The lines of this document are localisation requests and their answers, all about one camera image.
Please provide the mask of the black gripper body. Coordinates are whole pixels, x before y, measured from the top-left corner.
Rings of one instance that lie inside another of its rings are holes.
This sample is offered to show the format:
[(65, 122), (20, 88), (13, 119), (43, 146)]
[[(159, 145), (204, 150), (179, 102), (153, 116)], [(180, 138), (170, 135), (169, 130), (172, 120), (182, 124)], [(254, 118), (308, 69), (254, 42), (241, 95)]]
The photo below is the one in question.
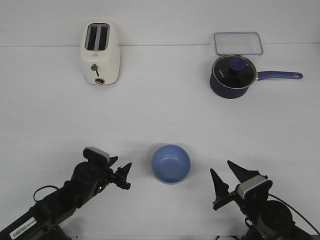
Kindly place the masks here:
[[(98, 192), (101, 193), (109, 184), (116, 185), (116, 172), (112, 169), (108, 169), (107, 175), (102, 178), (102, 182), (99, 184)], [(117, 186), (123, 190), (129, 190), (131, 186)]]
[(241, 196), (234, 190), (228, 193), (225, 196), (217, 197), (215, 201), (212, 203), (212, 208), (217, 211), (221, 207), (227, 205), (228, 203), (235, 201), (238, 202), (241, 199)]

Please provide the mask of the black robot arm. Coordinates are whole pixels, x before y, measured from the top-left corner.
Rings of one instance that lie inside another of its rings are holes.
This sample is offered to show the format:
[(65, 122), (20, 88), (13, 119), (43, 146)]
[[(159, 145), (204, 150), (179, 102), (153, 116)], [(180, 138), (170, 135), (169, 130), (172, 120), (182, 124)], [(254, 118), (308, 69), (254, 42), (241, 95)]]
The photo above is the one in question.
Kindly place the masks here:
[(210, 169), (215, 201), (212, 208), (235, 202), (245, 215), (248, 227), (243, 240), (313, 240), (315, 237), (296, 225), (292, 211), (299, 215), (319, 235), (320, 232), (291, 205), (269, 194), (273, 182), (257, 170), (245, 169), (228, 160), (227, 164), (239, 181), (233, 191), (214, 169)]
[(89, 200), (101, 193), (109, 184), (128, 190), (127, 176), (131, 163), (113, 171), (111, 162), (85, 161), (79, 163), (70, 180), (61, 188), (36, 201), (25, 214), (0, 232), (2, 240), (68, 240), (70, 237), (60, 224)]

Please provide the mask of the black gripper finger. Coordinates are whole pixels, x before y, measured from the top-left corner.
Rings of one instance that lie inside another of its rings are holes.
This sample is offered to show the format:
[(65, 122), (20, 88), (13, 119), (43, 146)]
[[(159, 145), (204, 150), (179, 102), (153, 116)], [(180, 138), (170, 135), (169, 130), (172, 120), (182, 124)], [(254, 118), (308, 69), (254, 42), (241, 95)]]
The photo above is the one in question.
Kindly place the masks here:
[(119, 167), (116, 171), (116, 185), (118, 187), (130, 187), (131, 183), (127, 182), (127, 177), (131, 169), (132, 163), (128, 163), (123, 167)]
[(218, 176), (215, 170), (210, 169), (210, 174), (212, 177), (215, 196), (217, 198), (225, 197), (229, 194), (229, 185), (223, 182), (223, 180)]
[(118, 156), (110, 157), (107, 163), (107, 168), (110, 168), (117, 160), (118, 160)]
[(231, 160), (228, 160), (227, 164), (235, 177), (244, 186), (258, 186), (268, 182), (268, 179), (262, 176), (258, 170), (248, 170)]

